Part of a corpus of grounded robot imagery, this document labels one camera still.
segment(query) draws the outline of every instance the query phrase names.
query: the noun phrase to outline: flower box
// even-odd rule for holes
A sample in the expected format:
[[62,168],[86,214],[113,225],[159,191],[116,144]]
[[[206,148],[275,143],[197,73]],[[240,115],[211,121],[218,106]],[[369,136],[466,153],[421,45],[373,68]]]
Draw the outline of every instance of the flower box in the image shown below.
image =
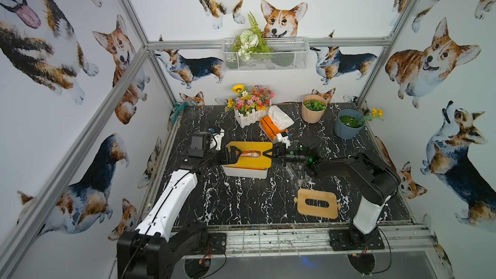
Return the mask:
[[252,113],[248,112],[246,115],[239,113],[238,110],[234,110],[234,117],[236,118],[236,121],[238,121],[241,128],[243,128],[245,126],[256,123],[257,121],[260,121],[261,118],[268,115],[269,108],[270,105],[267,106],[265,110],[253,111]]

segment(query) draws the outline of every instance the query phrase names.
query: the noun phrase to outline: black marble table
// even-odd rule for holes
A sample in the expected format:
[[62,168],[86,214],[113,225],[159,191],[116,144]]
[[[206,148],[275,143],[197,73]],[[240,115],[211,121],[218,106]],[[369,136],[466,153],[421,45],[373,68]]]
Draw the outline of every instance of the black marble table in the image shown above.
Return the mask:
[[[373,149],[377,154],[366,129],[348,141],[342,140],[334,133],[334,121],[339,111],[353,109],[353,104],[330,104],[321,120],[315,124],[308,124],[301,119],[301,104],[278,106],[295,121],[288,128],[293,139],[303,140],[311,137],[317,140],[321,157],[342,157],[363,149]],[[189,135],[195,131],[207,131],[212,125],[225,130],[223,146],[230,141],[269,141],[258,123],[241,128],[234,119],[234,112],[225,112],[223,106],[187,107],[160,184],[162,190],[170,179],[170,173],[181,151],[189,146]],[[299,214],[293,199],[300,188],[336,194],[338,203],[342,205],[338,218],[332,220]],[[353,179],[345,176],[308,178],[305,171],[296,170],[291,174],[284,166],[272,164],[266,179],[238,178],[227,177],[218,166],[212,168],[207,176],[198,179],[198,184],[186,199],[175,226],[183,226],[191,220],[199,220],[209,226],[231,226],[230,228],[260,224],[267,225],[267,228],[339,224],[353,218],[358,210],[360,198]],[[380,221],[384,224],[411,223],[408,211],[399,196],[388,201]]]

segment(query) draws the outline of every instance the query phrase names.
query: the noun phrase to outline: yellow flower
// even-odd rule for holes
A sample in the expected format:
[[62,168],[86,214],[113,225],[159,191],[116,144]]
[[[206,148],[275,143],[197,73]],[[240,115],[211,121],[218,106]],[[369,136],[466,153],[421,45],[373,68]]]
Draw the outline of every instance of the yellow flower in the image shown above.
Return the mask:
[[243,84],[237,84],[231,90],[236,94],[239,94],[245,90],[245,86]]

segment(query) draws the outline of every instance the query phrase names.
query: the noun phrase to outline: blue pot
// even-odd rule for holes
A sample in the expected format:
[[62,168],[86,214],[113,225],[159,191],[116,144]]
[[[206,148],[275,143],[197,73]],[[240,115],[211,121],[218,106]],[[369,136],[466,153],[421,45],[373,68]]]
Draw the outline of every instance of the blue pot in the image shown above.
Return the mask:
[[355,135],[362,130],[363,126],[359,127],[359,128],[353,128],[353,127],[349,127],[349,126],[344,125],[343,122],[341,122],[341,120],[339,119],[340,117],[342,117],[344,115],[353,116],[356,119],[361,119],[363,117],[363,115],[361,113],[359,113],[358,111],[352,110],[352,109],[344,109],[344,110],[341,110],[339,112],[338,118],[336,119],[336,123],[334,126],[334,132],[336,133],[336,135],[339,138],[348,140],[348,139],[352,139],[353,137],[355,137]]

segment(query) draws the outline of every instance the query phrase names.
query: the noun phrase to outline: wooden cutout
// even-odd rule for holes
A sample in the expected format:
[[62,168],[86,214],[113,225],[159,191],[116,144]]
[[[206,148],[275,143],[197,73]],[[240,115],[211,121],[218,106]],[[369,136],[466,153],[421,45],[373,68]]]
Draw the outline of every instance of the wooden cutout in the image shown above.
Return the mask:
[[[329,207],[307,205],[307,199],[328,202]],[[336,195],[330,192],[299,189],[298,198],[295,197],[294,202],[298,204],[298,212],[300,214],[319,216],[321,218],[335,219],[338,217],[338,210],[341,209]]]

